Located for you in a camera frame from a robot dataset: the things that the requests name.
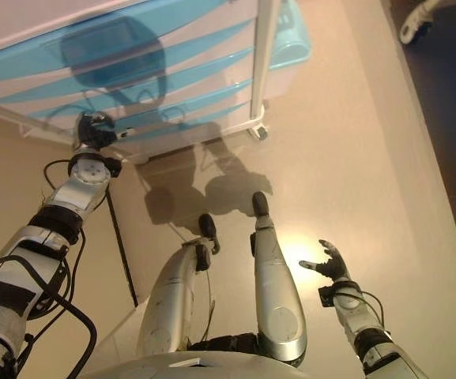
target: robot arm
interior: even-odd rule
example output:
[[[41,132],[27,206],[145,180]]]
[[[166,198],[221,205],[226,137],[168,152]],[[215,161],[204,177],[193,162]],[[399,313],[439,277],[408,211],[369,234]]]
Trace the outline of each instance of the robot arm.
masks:
[[[77,242],[89,214],[103,200],[110,178],[120,172],[119,161],[99,153],[116,139],[113,131],[100,129],[105,126],[113,129],[108,116],[81,115],[75,153],[68,166],[69,180],[0,252],[0,258],[17,257],[0,264],[0,378],[16,377],[16,357],[24,342],[26,321],[47,310],[53,300],[17,261],[27,261],[57,292],[65,277],[62,260]]]
[[[427,379],[368,310],[360,286],[351,280],[338,249],[330,242],[320,243],[330,259],[325,264],[301,261],[300,265],[333,280],[332,286],[319,288],[322,305],[335,307],[347,340],[363,363],[366,378]]]

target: black cable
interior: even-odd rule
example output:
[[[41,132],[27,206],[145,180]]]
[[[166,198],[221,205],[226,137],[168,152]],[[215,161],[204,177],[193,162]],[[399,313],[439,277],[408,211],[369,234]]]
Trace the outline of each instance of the black cable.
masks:
[[[52,181],[50,180],[50,178],[48,177],[48,168],[50,166],[54,166],[55,164],[57,163],[65,163],[65,162],[69,162],[70,160],[69,159],[57,159],[57,160],[53,160],[52,162],[49,162],[45,165],[45,167],[43,168],[43,176],[45,177],[45,180],[47,180],[47,183],[49,184],[49,186],[55,190],[55,186],[54,184],[52,183]]]
[[[80,263],[80,258],[82,253],[84,252],[85,243],[87,242],[87,238],[85,237],[85,233],[83,229],[80,229],[80,234],[82,237],[82,244],[80,249],[78,250],[77,259],[75,261],[75,265],[73,266],[73,274],[71,274],[71,291],[68,296],[68,303],[71,304],[73,300],[73,296],[75,294],[75,279],[77,278],[77,269],[78,264]],[[32,338],[32,340],[28,341],[28,346],[21,352],[19,358],[17,359],[18,367],[17,373],[20,373],[22,368],[24,367],[26,361],[28,360],[29,354],[31,349],[34,347],[35,342],[66,312],[66,309],[62,309],[59,313],[57,313],[54,318],[52,318],[48,323],[38,332],[38,334]]]
[[[206,272],[206,279],[209,283],[209,319],[208,319],[208,322],[206,323],[206,329],[205,329],[205,332],[203,333],[203,336],[200,339],[200,341],[206,341],[206,339],[209,336],[210,325],[212,324],[213,311],[215,310],[215,300],[212,301],[212,286],[210,285],[209,270],[206,270],[205,272]]]
[[[384,326],[384,324],[385,324],[385,320],[384,320],[384,307],[383,307],[382,302],[379,300],[379,298],[378,298],[377,296],[371,294],[370,292],[361,291],[361,293],[370,296],[371,298],[373,298],[373,299],[379,304],[379,308],[380,308],[380,318],[382,319],[382,325]]]
[[[359,300],[360,302],[364,302],[371,309],[371,311],[374,313],[374,315],[377,317],[377,321],[383,326],[383,328],[386,328],[384,326],[384,323],[381,321],[379,314],[377,313],[377,311],[373,307],[373,305],[370,304],[364,298],[361,298],[360,296],[356,296],[356,295],[352,295],[352,294],[346,294],[345,292],[337,292],[337,293],[335,293],[335,296],[345,296],[347,298],[354,298],[356,300]]]
[[[51,167],[51,166],[54,166],[55,164],[57,163],[68,163],[70,160],[69,159],[57,159],[57,160],[53,160],[52,162],[49,162],[45,165],[45,167],[43,168],[43,176],[45,177],[45,180],[47,180],[47,183],[48,185],[53,189],[55,190],[55,186],[54,186],[54,183],[52,183],[51,179],[49,178],[48,176],[48,169]],[[94,209],[92,210],[93,212],[96,211],[102,204],[103,204],[103,201],[104,199],[107,198],[107,193],[105,192],[103,198],[101,199],[101,201],[96,205],[96,207],[94,207]]]
[[[126,274],[127,284],[130,288],[131,298],[133,299],[134,307],[138,306],[138,298],[136,295],[136,290],[134,289],[133,278],[131,277],[130,266],[127,263],[126,250],[124,249],[124,243],[122,242],[122,236],[120,234],[119,222],[117,221],[117,215],[115,214],[114,203],[111,200],[110,190],[107,189],[105,193],[107,198],[108,209],[110,210],[111,222],[114,226],[115,237],[117,238],[117,244],[119,245],[120,257],[122,260],[122,266],[124,267],[124,273]]]
[[[78,269],[78,264],[80,263],[80,258],[82,256],[82,253],[84,252],[85,248],[85,243],[87,241],[87,238],[85,237],[85,233],[83,229],[80,229],[80,234],[82,237],[82,244],[80,246],[80,250],[78,250],[78,255],[77,255],[77,260],[75,261],[75,265],[73,266],[73,273],[71,274],[71,291],[70,295],[68,296],[68,303],[71,304],[73,300],[73,296],[75,294],[75,280],[77,278],[77,269]],[[61,310],[61,312],[57,313],[53,319],[51,319],[48,324],[46,324],[40,332],[35,336],[33,339],[32,343],[35,343],[64,313],[66,312],[65,309]]]
[[[97,331],[96,326],[92,323],[91,319],[88,318],[85,313],[79,310],[76,306],[66,301],[61,295],[57,294],[45,281],[42,279],[40,274],[36,272],[36,270],[31,266],[31,264],[25,260],[23,257],[10,255],[8,257],[0,258],[0,264],[5,263],[8,261],[16,261],[25,270],[28,274],[33,278],[33,280],[38,284],[43,292],[53,298],[57,303],[59,303],[65,310],[68,310],[71,314],[73,314],[85,327],[89,330],[89,343],[85,348],[84,354],[78,360],[75,367],[72,369],[70,375],[68,375],[67,379],[74,379],[78,376],[81,369],[85,366],[85,363],[88,361],[89,356],[91,355],[94,347],[96,346],[96,339],[97,339]]]
[[[66,298],[66,296],[70,293],[70,287],[71,287],[71,271],[70,271],[70,265],[68,265],[68,261],[66,258],[62,260],[62,266],[66,270],[66,289],[64,290],[64,293],[62,294],[63,298]],[[34,316],[34,317],[29,317],[28,321],[32,320],[37,320],[43,316],[47,316],[48,314],[54,312],[57,308],[59,307],[58,303],[55,303],[51,308],[48,310],[43,311],[42,313]]]

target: metal leg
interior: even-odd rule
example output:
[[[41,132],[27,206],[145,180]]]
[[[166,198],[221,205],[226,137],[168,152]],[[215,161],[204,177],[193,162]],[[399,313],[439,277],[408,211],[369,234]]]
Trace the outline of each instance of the metal leg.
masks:
[[[220,250],[212,218],[201,215],[203,237],[186,242],[166,262],[150,293],[141,323],[139,355],[183,351],[189,343],[194,301],[194,275],[210,267],[211,253]]]
[[[257,192],[252,201],[257,217],[251,245],[255,259],[259,344],[272,358],[298,366],[307,348],[307,327],[300,297],[278,245],[265,195]]]

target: plastic drawer unit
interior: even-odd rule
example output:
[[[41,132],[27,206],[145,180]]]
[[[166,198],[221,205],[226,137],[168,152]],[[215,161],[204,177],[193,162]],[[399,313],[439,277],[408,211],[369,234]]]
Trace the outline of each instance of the plastic drawer unit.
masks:
[[[294,1],[24,2],[0,13],[0,113],[68,142],[81,112],[106,112],[134,161],[261,125],[311,53]]]

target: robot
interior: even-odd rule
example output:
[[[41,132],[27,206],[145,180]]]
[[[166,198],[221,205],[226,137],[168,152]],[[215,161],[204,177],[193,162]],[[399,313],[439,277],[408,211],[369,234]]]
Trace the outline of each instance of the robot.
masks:
[[[445,6],[456,4],[456,0],[424,0],[409,13],[400,28],[400,41],[404,45],[414,44],[426,36],[433,25],[433,13]]]
[[[90,332],[85,353],[68,379],[81,375],[96,345],[89,318],[58,291],[67,273],[63,260],[78,240],[83,223],[103,200],[108,183],[121,170],[120,161],[100,150],[118,139],[114,123],[102,113],[81,114],[77,121],[69,179],[45,200],[28,224],[0,252],[0,379],[14,379],[25,359],[26,321],[49,310],[53,302],[71,312]],[[222,336],[192,344],[190,317],[194,274],[207,270],[220,244],[212,218],[202,215],[202,236],[171,256],[152,289],[141,324],[141,358],[89,373],[85,379],[172,379],[214,377],[309,377],[296,367],[307,349],[307,327],[300,297],[278,245],[265,195],[252,198],[256,217],[251,235],[256,286],[258,333]],[[369,379],[425,379],[426,376],[396,345],[381,321],[370,313],[359,284],[351,279],[338,250],[320,241],[330,259],[304,268],[332,279],[319,289],[324,306],[334,306],[348,342]]]

